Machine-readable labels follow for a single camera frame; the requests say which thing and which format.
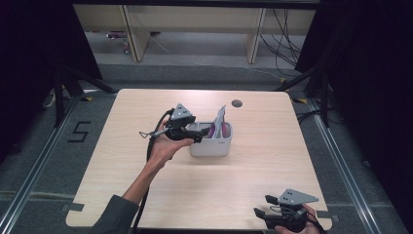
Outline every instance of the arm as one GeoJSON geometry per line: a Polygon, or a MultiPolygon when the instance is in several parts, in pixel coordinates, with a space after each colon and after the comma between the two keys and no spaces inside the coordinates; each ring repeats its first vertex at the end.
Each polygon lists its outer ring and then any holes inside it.
{"type": "Polygon", "coordinates": [[[100,219],[92,228],[92,233],[127,233],[136,215],[139,203],[155,175],[172,159],[181,147],[192,144],[194,140],[171,140],[165,135],[159,136],[153,145],[149,161],[137,176],[129,189],[121,197],[114,195],[100,219]]]}

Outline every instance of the sleeve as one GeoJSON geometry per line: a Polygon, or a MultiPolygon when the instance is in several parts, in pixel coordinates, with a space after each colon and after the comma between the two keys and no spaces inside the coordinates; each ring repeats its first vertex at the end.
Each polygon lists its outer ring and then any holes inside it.
{"type": "Polygon", "coordinates": [[[126,234],[139,206],[117,195],[113,195],[97,223],[92,227],[92,234],[126,234]]]}

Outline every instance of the white plastic bin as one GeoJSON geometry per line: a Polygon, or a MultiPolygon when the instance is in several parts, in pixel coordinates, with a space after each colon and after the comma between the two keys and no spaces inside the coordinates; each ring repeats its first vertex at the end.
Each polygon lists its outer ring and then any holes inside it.
{"type": "MultiPolygon", "coordinates": [[[[200,131],[204,128],[209,128],[212,123],[196,122],[187,127],[188,130],[200,131]]],[[[226,156],[230,150],[231,139],[233,136],[233,128],[230,123],[225,123],[225,136],[222,131],[217,138],[207,138],[205,136],[201,143],[193,143],[189,146],[189,152],[194,157],[199,156],[226,156]]]]}

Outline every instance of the wooden table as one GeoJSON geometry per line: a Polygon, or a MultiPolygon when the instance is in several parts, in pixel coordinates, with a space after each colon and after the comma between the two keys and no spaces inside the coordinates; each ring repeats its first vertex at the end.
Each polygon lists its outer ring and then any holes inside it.
{"type": "MultiPolygon", "coordinates": [[[[74,203],[69,226],[92,226],[113,194],[123,195],[146,160],[148,138],[165,111],[182,103],[197,121],[212,121],[226,104],[234,129],[225,157],[193,157],[179,150],[153,181],[140,227],[266,229],[253,208],[267,210],[265,195],[292,188],[319,197],[327,211],[305,141],[285,93],[195,90],[122,90],[108,116],[74,203]],[[238,99],[242,107],[231,103],[238,99]]],[[[324,229],[331,219],[320,218],[324,229]]]]}

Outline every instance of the metal rail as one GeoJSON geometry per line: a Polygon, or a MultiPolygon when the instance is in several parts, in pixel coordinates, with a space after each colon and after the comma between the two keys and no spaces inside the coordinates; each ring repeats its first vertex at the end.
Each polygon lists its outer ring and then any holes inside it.
{"type": "Polygon", "coordinates": [[[24,180],[24,183],[20,187],[7,211],[2,215],[0,222],[1,233],[8,234],[12,231],[12,228],[18,220],[19,215],[21,214],[21,211],[23,210],[31,191],[39,180],[40,175],[44,171],[52,155],[52,152],[56,147],[56,143],[60,138],[61,133],[65,129],[67,121],[79,100],[80,97],[72,97],[72,99],[69,101],[66,107],[65,117],[62,119],[60,125],[54,128],[54,130],[52,131],[48,141],[46,142],[36,162],[31,168],[26,179],[24,180]]]}
{"type": "MultiPolygon", "coordinates": [[[[313,99],[309,99],[310,109],[318,110],[318,106],[313,99]]],[[[364,195],[360,191],[355,178],[349,166],[347,166],[346,160],[344,159],[337,143],[334,140],[331,131],[325,127],[321,118],[316,115],[316,123],[319,127],[319,131],[328,147],[328,150],[331,153],[332,159],[337,167],[338,172],[340,173],[341,178],[343,179],[344,184],[346,185],[347,191],[356,207],[358,215],[360,216],[361,222],[364,225],[364,228],[367,233],[371,234],[380,234],[380,230],[377,220],[374,216],[374,213],[371,211],[370,207],[367,204],[367,201],[364,198],[364,195]]]]}

